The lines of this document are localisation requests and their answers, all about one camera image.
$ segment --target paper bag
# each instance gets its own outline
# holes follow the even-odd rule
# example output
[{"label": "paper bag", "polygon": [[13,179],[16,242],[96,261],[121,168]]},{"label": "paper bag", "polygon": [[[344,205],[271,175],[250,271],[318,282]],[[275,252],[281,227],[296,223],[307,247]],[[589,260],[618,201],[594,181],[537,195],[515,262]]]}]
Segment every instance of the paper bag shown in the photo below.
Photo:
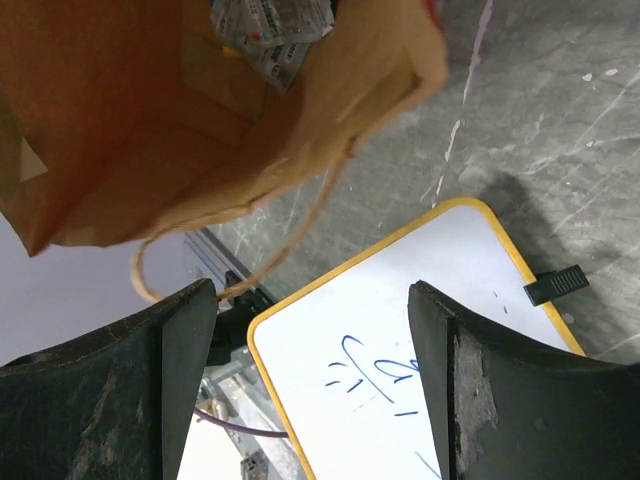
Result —
[{"label": "paper bag", "polygon": [[231,220],[438,89],[430,0],[341,0],[285,96],[207,0],[0,2],[0,208],[35,255]]}]

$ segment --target yellow frame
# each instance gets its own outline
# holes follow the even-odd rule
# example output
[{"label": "yellow frame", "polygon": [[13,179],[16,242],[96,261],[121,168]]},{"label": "yellow frame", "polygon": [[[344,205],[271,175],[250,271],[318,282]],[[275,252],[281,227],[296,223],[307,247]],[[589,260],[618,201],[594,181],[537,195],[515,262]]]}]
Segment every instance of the yellow frame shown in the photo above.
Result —
[{"label": "yellow frame", "polygon": [[[414,220],[410,224],[402,227],[400,230],[396,231],[395,233],[392,233],[391,235],[379,241],[375,245],[367,248],[366,250],[356,255],[355,257],[351,258],[350,260],[346,261],[342,265],[334,268],[333,270],[324,274],[317,280],[311,282],[309,285],[301,288],[296,293],[287,297],[283,301],[277,303],[266,312],[263,312],[260,315],[258,315],[249,325],[249,331],[247,332],[247,343],[249,346],[249,350],[251,350],[253,359],[255,360],[258,366],[258,370],[260,371],[260,375],[262,376],[262,379],[264,380],[267,390],[269,391],[269,394],[271,395],[271,398],[275,403],[275,406],[280,415],[280,418],[282,419],[282,422],[285,425],[287,433],[289,434],[289,439],[293,443],[293,446],[296,452],[298,453],[298,456],[300,457],[300,463],[302,464],[302,468],[304,468],[304,471],[310,480],[315,480],[316,476],[314,475],[313,470],[311,469],[311,465],[309,464],[309,461],[307,460],[307,457],[304,454],[304,451],[302,450],[302,446],[298,441],[298,437],[296,436],[293,430],[293,427],[291,426],[289,417],[284,411],[284,408],[282,408],[282,402],[280,401],[280,397],[278,397],[278,394],[276,393],[276,390],[273,387],[273,383],[271,382],[271,377],[269,377],[269,374],[267,373],[264,363],[262,362],[262,358],[260,357],[260,354],[258,353],[258,349],[256,348],[256,345],[254,343],[253,337],[254,337],[254,333],[257,326],[260,325],[265,320],[267,320],[268,318],[272,317],[274,314],[278,313],[280,310],[288,307],[293,302],[300,300],[305,295],[313,292],[315,289],[317,289],[321,285],[324,285],[325,283],[329,282],[330,280],[337,277],[338,275],[345,272],[346,270],[350,269],[354,265],[357,265],[363,260],[366,260],[367,258],[373,256],[383,248],[388,247],[389,245],[401,239],[405,235],[413,232],[414,230],[421,227],[422,225],[430,222],[437,216],[442,215],[447,210],[450,210],[451,208],[459,207],[459,206],[472,207],[478,210],[480,213],[482,213],[484,217],[487,219],[487,221],[489,222],[489,224],[491,225],[491,228],[493,229],[494,233],[500,240],[500,243],[502,243],[502,246],[504,247],[506,252],[509,254],[509,257],[511,257],[511,260],[513,261],[514,265],[520,271],[520,274],[524,278],[525,282],[533,283],[536,281],[535,275],[533,274],[531,269],[529,269],[529,266],[526,264],[526,262],[522,258],[522,255],[520,255],[520,252],[518,252],[518,250],[516,249],[516,246],[513,244],[513,242],[509,238],[509,235],[507,235],[507,232],[504,230],[504,228],[500,224],[500,221],[495,216],[493,211],[491,211],[489,206],[486,203],[482,202],[481,200],[478,200],[477,198],[458,197],[458,198],[453,198],[451,200],[442,202],[436,208],[434,208],[433,210],[430,210],[429,212],[427,212],[417,220]],[[560,333],[560,336],[562,337],[562,339],[569,346],[569,349],[575,354],[584,356],[585,355],[584,350],[582,350],[582,347],[580,347],[576,338],[573,336],[573,334],[571,333],[571,331],[569,330],[565,322],[562,320],[562,317],[560,316],[556,308],[553,306],[553,304],[551,302],[545,303],[544,305],[542,305],[542,308],[544,309],[545,313],[551,320],[551,323],[553,323],[553,325],[556,327],[556,330],[558,330],[558,332]]]}]

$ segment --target whiteboard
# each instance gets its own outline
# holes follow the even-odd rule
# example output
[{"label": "whiteboard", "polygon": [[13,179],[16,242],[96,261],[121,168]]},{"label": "whiteboard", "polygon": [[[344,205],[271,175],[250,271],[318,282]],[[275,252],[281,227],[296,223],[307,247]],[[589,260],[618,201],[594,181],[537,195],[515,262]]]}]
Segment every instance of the whiteboard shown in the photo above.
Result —
[{"label": "whiteboard", "polygon": [[418,280],[583,354],[550,303],[532,306],[523,287],[535,277],[491,210],[445,202],[250,326],[249,347],[309,478],[440,478],[407,316]]}]

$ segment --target twisted paper handle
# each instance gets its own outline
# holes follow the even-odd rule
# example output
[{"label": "twisted paper handle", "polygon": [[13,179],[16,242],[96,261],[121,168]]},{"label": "twisted paper handle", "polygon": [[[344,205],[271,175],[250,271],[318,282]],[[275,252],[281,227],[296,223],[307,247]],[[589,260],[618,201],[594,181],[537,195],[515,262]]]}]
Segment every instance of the twisted paper handle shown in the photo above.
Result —
[{"label": "twisted paper handle", "polygon": [[[291,253],[295,246],[298,245],[300,241],[302,241],[309,227],[311,227],[311,225],[318,219],[320,211],[326,205],[327,200],[331,196],[331,193],[333,192],[333,189],[336,186],[338,179],[340,178],[340,174],[342,173],[342,170],[344,169],[344,166],[350,157],[351,155],[343,156],[330,169],[327,182],[322,187],[315,205],[309,212],[309,215],[307,215],[307,218],[302,223],[302,225],[298,227],[294,234],[289,238],[285,246],[282,247],[280,251],[271,258],[271,260],[269,260],[262,268],[260,268],[256,273],[252,274],[249,278],[218,293],[218,301],[242,295],[248,289],[259,283],[269,272],[271,272],[271,270],[276,268],[278,265],[280,265],[280,263],[282,263],[285,258],[287,258],[287,256]],[[246,214],[249,214],[253,211],[254,205],[255,204],[252,204],[247,207]],[[131,282],[133,283],[133,287],[141,297],[149,300],[150,302],[159,302],[164,298],[163,294],[153,291],[147,286],[147,283],[145,282],[144,276],[142,274],[142,261],[149,245],[168,233],[182,232],[183,230],[181,227],[187,223],[191,223],[193,221],[206,222],[208,218],[213,217],[213,214],[208,214],[197,219],[189,219],[188,222],[180,222],[170,225],[158,230],[156,233],[142,242],[133,258],[131,259]]]}]

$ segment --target black plastic clip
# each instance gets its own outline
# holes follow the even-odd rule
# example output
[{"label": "black plastic clip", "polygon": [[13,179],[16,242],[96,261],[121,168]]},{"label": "black plastic clip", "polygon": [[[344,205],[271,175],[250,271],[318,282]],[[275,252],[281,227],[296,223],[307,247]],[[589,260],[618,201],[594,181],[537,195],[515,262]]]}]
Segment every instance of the black plastic clip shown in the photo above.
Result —
[{"label": "black plastic clip", "polygon": [[559,272],[540,275],[536,282],[524,287],[534,307],[557,298],[564,297],[576,290],[589,286],[589,280],[579,265],[574,265]]}]

